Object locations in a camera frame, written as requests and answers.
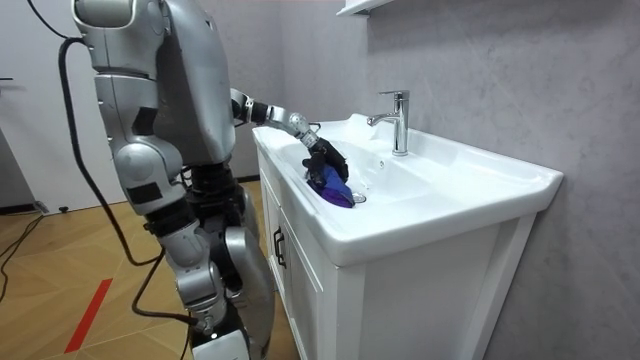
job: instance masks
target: white shelf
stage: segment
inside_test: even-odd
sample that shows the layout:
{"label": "white shelf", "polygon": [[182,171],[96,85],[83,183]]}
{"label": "white shelf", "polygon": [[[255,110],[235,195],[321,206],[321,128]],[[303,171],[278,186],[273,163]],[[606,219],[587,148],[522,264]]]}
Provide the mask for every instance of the white shelf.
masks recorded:
{"label": "white shelf", "polygon": [[346,0],[344,7],[336,15],[368,15],[369,10],[391,1],[393,0]]}

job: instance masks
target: textured wall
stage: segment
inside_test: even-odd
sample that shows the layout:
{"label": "textured wall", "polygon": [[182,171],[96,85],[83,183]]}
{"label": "textured wall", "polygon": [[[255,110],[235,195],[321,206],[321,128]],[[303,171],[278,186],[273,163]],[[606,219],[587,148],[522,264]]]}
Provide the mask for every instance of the textured wall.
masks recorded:
{"label": "textured wall", "polygon": [[[231,86],[260,99],[284,100],[282,31],[278,2],[199,0],[222,37]],[[231,168],[235,176],[258,174],[258,156],[251,128],[236,131]]]}
{"label": "textured wall", "polygon": [[566,174],[486,359],[640,359],[640,2],[340,7],[282,4],[287,106],[344,119],[409,89],[411,127]]}

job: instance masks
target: chrome faucet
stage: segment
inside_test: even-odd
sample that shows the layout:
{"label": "chrome faucet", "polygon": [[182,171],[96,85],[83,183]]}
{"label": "chrome faucet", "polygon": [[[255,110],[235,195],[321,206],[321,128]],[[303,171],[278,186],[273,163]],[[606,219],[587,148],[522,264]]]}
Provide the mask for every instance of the chrome faucet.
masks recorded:
{"label": "chrome faucet", "polygon": [[367,124],[376,126],[381,121],[394,124],[393,155],[405,156],[409,153],[407,142],[409,135],[409,90],[383,91],[380,94],[393,94],[393,112],[369,116]]}

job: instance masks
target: purple cloth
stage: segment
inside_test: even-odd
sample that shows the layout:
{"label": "purple cloth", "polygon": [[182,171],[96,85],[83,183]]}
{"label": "purple cloth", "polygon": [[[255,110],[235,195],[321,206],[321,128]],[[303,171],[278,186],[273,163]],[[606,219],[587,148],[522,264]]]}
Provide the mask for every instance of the purple cloth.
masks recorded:
{"label": "purple cloth", "polygon": [[307,184],[309,184],[320,197],[333,205],[344,208],[352,208],[355,205],[351,189],[342,182],[340,175],[338,175],[338,172],[333,167],[325,165],[324,179],[327,183],[323,188],[316,186],[311,180],[307,180]]}

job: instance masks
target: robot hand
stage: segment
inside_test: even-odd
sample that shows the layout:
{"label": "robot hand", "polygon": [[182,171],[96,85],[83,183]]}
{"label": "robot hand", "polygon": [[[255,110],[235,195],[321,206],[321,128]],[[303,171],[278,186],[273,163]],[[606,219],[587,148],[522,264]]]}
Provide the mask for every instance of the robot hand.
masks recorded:
{"label": "robot hand", "polygon": [[323,138],[318,138],[316,144],[309,149],[311,158],[302,161],[302,165],[309,170],[309,179],[319,188],[324,188],[326,179],[324,178],[324,167],[333,167],[338,176],[345,183],[349,179],[349,166],[345,158],[340,155],[330,142]]}

